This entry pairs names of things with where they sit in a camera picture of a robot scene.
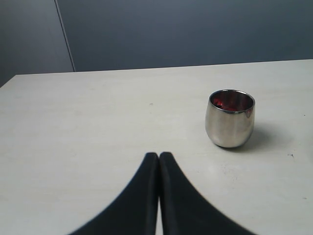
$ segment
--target stainless steel cup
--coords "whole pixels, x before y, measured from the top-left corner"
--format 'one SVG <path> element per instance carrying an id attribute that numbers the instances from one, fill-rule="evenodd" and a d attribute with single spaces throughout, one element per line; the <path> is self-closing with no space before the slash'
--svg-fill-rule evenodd
<path id="1" fill-rule="evenodd" d="M 244 144 L 253 131 L 254 106 L 254 98 L 245 92 L 214 92 L 205 116 L 205 129 L 213 143 L 225 148 Z"/>

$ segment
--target table surface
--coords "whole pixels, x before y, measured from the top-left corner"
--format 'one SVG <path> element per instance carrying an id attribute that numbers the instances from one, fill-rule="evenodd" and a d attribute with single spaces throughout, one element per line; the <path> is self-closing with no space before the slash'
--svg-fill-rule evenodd
<path id="1" fill-rule="evenodd" d="M 248 229 L 312 234 L 312 77 L 313 60 L 15 76 L 0 88 L 0 234 L 72 232 L 149 151 L 171 151 Z M 204 127 L 209 95 L 228 88 L 256 100 L 253 135 L 236 150 Z"/>

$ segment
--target black pointed shape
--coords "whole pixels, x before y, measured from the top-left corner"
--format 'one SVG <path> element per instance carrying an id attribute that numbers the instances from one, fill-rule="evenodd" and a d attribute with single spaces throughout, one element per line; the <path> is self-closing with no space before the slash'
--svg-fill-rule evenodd
<path id="1" fill-rule="evenodd" d="M 253 235 L 206 201 L 171 153 L 162 153 L 159 162 L 164 235 Z"/>
<path id="2" fill-rule="evenodd" d="M 158 203 L 158 156 L 147 153 L 122 193 L 71 235 L 154 235 Z"/>

